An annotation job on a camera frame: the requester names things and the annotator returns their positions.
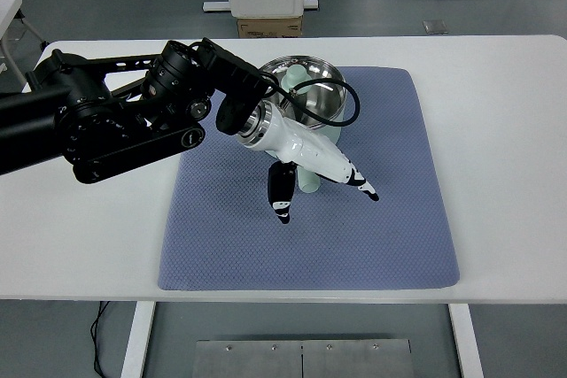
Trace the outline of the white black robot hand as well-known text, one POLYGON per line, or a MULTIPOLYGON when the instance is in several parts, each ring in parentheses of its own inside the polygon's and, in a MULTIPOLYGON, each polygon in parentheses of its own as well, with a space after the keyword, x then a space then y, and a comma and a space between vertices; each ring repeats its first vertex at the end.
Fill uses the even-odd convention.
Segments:
POLYGON ((250 150, 270 151, 277 158, 268 169, 268 203, 283 224, 290 221, 299 166, 326 180, 354 186, 374 201, 379 199, 374 187, 335 143, 284 117, 269 101, 256 107, 237 139, 250 150))

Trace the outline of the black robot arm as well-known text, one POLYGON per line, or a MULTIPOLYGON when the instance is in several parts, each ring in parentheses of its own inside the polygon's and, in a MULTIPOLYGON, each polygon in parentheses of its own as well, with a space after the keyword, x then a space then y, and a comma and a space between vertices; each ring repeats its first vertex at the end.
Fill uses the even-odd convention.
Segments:
POLYGON ((211 98, 216 126, 240 131, 276 81, 210 40, 166 43, 156 55, 87 59, 54 50, 26 74, 27 93, 1 96, 1 171, 65 158, 86 184, 201 144, 211 98))

